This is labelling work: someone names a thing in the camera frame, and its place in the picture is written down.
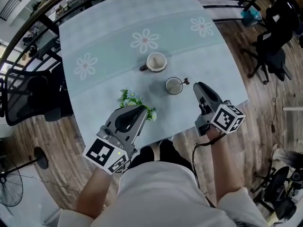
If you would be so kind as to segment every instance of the white mug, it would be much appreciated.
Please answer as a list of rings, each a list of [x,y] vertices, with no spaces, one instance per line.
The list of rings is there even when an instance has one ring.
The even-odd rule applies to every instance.
[[[158,72],[165,69],[167,60],[165,55],[159,52],[151,53],[147,59],[146,64],[140,67],[140,71],[150,69],[151,71]]]

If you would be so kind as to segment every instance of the human arm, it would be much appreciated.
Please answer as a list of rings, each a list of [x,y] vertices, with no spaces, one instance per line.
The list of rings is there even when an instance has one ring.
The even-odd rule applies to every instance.
[[[209,140],[213,140],[219,137],[220,133],[211,125],[210,130],[207,131],[207,136]],[[238,191],[244,184],[228,145],[223,140],[218,140],[211,147],[214,165],[214,186],[217,202],[219,202],[224,195]]]
[[[75,211],[97,218],[102,212],[111,180],[112,175],[96,168],[77,199]]]

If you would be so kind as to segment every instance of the desk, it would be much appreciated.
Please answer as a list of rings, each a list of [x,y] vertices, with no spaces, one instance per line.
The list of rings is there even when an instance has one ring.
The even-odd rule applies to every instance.
[[[137,148],[195,125],[201,113],[195,82],[208,84],[235,105],[247,100],[231,52],[197,0],[106,0],[59,29],[71,104],[87,146],[119,107],[124,88],[157,109],[158,119],[146,122]],[[151,52],[166,55],[164,71],[139,71]],[[169,95],[170,77],[188,78],[191,84]]]

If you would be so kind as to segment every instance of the mug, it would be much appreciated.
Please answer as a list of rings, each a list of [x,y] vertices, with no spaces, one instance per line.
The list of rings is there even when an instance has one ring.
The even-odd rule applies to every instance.
[[[141,66],[139,70],[144,71],[150,69],[151,71],[159,72],[164,70],[166,65],[167,60],[165,55],[159,52],[154,52],[147,57],[146,64],[144,66]]]
[[[182,92],[184,84],[185,85],[190,84],[188,78],[185,78],[184,82],[182,82],[181,79],[179,78],[171,77],[167,79],[165,83],[165,88],[168,91],[168,93],[176,95]]]

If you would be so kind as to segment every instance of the hand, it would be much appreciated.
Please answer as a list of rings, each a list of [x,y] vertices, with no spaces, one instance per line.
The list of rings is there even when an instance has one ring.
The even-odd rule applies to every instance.
[[[220,136],[220,132],[212,125],[209,125],[209,130],[206,131],[207,137],[209,140],[216,139]]]

